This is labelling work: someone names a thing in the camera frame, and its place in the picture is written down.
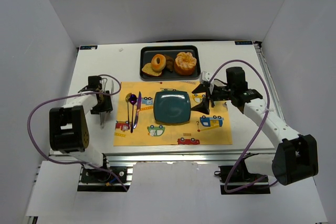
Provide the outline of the orange bundt cake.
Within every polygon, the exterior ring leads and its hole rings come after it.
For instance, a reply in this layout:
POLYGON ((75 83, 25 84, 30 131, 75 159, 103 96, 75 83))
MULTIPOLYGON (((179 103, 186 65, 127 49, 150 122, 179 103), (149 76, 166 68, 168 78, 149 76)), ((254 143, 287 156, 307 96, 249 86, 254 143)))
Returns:
POLYGON ((181 76, 191 76, 195 71, 197 59, 191 52, 179 52, 174 61, 174 70, 181 76))

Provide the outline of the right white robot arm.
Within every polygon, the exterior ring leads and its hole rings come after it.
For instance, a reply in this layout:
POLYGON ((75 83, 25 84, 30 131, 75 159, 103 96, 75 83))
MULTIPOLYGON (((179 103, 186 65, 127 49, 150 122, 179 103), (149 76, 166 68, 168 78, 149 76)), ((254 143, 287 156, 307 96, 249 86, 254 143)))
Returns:
POLYGON ((217 86, 211 73, 202 72, 200 84, 193 90, 193 94, 204 93, 205 98, 192 110, 209 114, 209 108, 216 101, 230 101, 258 126, 258 130, 268 137, 276 150, 274 154, 244 153, 233 171, 246 176, 272 176, 282 185, 317 175, 316 139, 292 129, 270 109, 269 102, 257 90, 248 88, 242 67, 226 69, 226 77, 226 84, 217 86))

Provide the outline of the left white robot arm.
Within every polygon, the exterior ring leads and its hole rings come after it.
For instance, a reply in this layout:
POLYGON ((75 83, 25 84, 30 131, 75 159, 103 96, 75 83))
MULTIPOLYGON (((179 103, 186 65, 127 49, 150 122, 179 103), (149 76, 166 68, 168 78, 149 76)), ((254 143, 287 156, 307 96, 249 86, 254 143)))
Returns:
POLYGON ((62 107, 49 111, 49 143, 54 151, 69 154, 84 163, 106 169, 107 158, 90 143, 86 115, 100 116, 100 126, 104 127, 106 117, 113 110, 111 97, 102 95, 105 90, 103 78, 89 76, 88 84, 74 98, 62 107))

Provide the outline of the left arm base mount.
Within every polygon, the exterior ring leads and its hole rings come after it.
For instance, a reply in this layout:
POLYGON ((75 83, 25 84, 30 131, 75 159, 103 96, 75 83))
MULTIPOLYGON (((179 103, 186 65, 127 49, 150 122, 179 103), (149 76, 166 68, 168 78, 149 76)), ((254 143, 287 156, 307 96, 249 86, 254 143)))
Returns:
MULTIPOLYGON (((127 189, 131 184, 130 173, 126 166, 111 166, 110 170, 121 180, 127 189)), ((123 186, 110 173, 81 169, 77 191, 79 192, 125 192, 123 186)))

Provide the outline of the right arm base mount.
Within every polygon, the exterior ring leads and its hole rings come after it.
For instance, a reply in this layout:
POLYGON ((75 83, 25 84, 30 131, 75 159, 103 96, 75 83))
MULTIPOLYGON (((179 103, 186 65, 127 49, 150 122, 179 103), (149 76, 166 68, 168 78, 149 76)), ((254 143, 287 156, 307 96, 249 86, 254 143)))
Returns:
MULTIPOLYGON (((225 191, 225 181, 231 170, 232 166, 219 166, 216 171, 214 171, 214 176, 219 179, 220 182, 220 192, 222 195, 266 195, 270 194, 270 186, 268 177, 263 178, 259 182, 244 188, 239 191, 235 191, 233 193, 227 193, 225 191)), ((240 186, 247 185, 252 183, 253 181, 262 178, 260 174, 250 174, 244 171, 243 168, 237 168, 232 174, 227 189, 233 190, 240 186)))

